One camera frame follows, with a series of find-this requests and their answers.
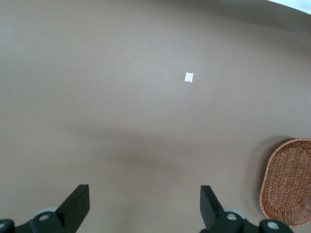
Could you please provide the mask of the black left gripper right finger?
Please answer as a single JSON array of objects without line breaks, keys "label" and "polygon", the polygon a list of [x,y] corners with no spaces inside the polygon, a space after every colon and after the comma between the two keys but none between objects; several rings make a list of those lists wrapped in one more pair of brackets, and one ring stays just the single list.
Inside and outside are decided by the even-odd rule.
[{"label": "black left gripper right finger", "polygon": [[211,186],[200,187],[200,213],[205,224],[203,233],[291,233],[292,230],[277,220],[262,220],[258,226],[241,215],[225,211]]}]

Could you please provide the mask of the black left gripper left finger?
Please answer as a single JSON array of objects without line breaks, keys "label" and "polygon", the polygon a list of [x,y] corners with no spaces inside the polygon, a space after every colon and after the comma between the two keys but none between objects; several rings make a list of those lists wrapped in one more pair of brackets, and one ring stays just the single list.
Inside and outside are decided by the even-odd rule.
[{"label": "black left gripper left finger", "polygon": [[55,210],[45,211],[15,226],[11,219],[0,221],[2,233],[75,233],[90,210],[89,185],[80,184]]}]

